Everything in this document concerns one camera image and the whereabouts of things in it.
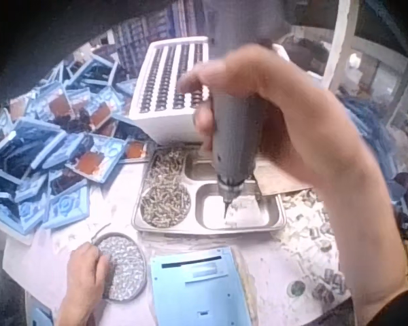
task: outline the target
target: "round metal plate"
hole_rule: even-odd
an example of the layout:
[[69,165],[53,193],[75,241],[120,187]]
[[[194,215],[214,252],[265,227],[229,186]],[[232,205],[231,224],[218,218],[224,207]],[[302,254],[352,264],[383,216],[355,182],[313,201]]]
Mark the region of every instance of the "round metal plate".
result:
[[95,240],[100,252],[110,257],[103,297],[115,302],[131,301],[145,288],[147,266],[136,242],[121,233],[109,233]]

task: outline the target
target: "person's left hand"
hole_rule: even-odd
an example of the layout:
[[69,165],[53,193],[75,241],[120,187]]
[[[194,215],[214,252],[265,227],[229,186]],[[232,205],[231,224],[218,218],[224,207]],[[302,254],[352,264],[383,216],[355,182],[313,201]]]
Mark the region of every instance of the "person's left hand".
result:
[[68,261],[67,294],[62,301],[57,325],[85,325],[101,301],[109,271],[109,259],[85,242]]

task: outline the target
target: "white table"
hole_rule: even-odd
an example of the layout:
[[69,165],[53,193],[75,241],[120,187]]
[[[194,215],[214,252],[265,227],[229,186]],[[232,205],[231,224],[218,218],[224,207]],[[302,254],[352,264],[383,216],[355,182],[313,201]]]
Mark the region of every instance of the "white table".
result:
[[[312,209],[296,207],[288,211],[288,224],[275,233],[237,236],[163,236],[140,233],[131,226],[133,207],[137,200],[143,164],[123,166],[109,189],[92,187],[90,217],[59,232],[38,230],[31,247],[8,238],[3,269],[42,304],[57,313],[66,292],[66,266],[72,249],[108,225],[100,234],[124,232],[142,247],[149,261],[155,255],[181,253],[214,247],[232,246],[238,254],[241,275],[255,325],[303,325],[318,318],[350,294],[335,293],[332,305],[324,307],[312,298],[311,292],[324,276],[324,270],[338,270],[335,239],[321,234],[332,244],[326,253],[319,240],[312,240],[309,229],[320,227],[322,220]],[[296,216],[302,212],[304,218]],[[288,285],[302,280],[307,288],[300,297],[287,294]],[[156,325],[152,312],[151,284],[134,301],[126,304],[102,302],[95,312],[100,325]]]

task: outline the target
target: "rectangular slot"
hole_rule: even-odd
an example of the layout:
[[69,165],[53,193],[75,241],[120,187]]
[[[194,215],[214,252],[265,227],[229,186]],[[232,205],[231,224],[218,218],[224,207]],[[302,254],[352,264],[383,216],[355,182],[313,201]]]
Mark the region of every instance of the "rectangular slot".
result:
[[198,259],[198,260],[190,260],[190,261],[181,261],[178,263],[168,263],[168,264],[162,264],[162,268],[174,268],[174,267],[181,267],[183,265],[191,265],[191,264],[197,264],[197,263],[205,263],[207,261],[215,261],[222,259],[220,256],[215,256],[215,257],[210,257],[210,258],[205,258],[205,259]]

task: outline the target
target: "plastic piece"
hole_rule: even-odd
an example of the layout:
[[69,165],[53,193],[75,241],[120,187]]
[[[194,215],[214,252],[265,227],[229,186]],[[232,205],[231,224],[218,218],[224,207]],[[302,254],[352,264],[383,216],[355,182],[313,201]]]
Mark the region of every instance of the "plastic piece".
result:
[[230,248],[155,257],[151,269],[159,326],[251,325]]

